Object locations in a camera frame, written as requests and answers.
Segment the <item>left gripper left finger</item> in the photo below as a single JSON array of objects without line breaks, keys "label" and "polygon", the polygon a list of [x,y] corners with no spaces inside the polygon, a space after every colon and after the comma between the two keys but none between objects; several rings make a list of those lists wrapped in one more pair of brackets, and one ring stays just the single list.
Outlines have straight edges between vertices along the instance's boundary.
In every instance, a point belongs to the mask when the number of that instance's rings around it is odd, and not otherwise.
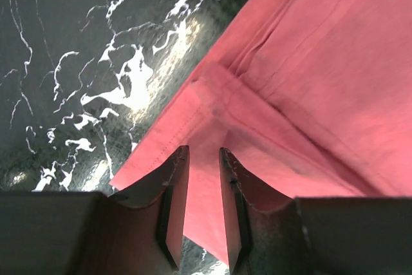
[{"label": "left gripper left finger", "polygon": [[2,274],[173,274],[189,148],[125,189],[1,193]]}]

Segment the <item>salmon pink t-shirt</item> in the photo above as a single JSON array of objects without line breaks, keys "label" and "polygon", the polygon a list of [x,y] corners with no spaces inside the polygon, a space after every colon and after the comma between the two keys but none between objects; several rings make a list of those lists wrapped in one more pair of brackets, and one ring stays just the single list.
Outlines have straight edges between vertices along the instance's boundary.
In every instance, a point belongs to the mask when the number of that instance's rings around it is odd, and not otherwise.
[{"label": "salmon pink t-shirt", "polygon": [[411,194],[411,0],[249,0],[114,176],[190,148],[185,235],[227,261],[218,153],[290,196]]}]

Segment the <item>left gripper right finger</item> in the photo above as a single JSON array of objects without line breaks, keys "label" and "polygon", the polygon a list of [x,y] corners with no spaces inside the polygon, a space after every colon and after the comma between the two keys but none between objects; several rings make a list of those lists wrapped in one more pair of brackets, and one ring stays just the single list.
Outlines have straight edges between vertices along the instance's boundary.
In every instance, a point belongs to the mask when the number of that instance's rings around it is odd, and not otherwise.
[{"label": "left gripper right finger", "polygon": [[289,198],[219,153],[231,274],[410,274],[410,198]]}]

